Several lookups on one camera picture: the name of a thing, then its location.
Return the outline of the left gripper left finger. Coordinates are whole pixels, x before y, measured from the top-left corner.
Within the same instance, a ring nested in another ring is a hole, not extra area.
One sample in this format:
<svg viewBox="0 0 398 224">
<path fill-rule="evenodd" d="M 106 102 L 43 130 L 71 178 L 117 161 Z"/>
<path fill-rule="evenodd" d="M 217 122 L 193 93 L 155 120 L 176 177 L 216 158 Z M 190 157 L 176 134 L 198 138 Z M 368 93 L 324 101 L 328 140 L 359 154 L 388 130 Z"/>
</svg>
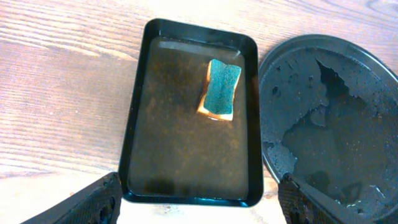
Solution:
<svg viewBox="0 0 398 224">
<path fill-rule="evenodd" d="M 22 224 L 115 224 L 122 197 L 118 173 L 111 172 Z"/>
</svg>

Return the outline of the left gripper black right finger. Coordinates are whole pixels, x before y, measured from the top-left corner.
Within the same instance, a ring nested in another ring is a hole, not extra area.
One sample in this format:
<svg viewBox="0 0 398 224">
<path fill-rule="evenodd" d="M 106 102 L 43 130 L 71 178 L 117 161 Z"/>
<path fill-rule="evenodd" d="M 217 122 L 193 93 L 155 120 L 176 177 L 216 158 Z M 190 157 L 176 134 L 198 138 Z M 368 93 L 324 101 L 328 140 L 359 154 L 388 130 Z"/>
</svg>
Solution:
<svg viewBox="0 0 398 224">
<path fill-rule="evenodd" d="M 361 218 L 314 187 L 284 174 L 278 184 L 278 200 L 289 224 L 366 224 Z"/>
</svg>

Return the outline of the green and yellow sponge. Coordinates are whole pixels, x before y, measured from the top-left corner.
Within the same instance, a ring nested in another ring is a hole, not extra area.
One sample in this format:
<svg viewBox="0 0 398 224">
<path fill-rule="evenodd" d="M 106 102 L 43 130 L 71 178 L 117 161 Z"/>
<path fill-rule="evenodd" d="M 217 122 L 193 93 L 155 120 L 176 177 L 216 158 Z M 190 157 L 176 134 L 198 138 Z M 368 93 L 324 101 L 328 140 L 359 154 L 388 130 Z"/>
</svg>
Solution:
<svg viewBox="0 0 398 224">
<path fill-rule="evenodd" d="M 237 65 L 210 60 L 197 113 L 218 121 L 232 121 L 234 95 L 241 71 Z"/>
</svg>

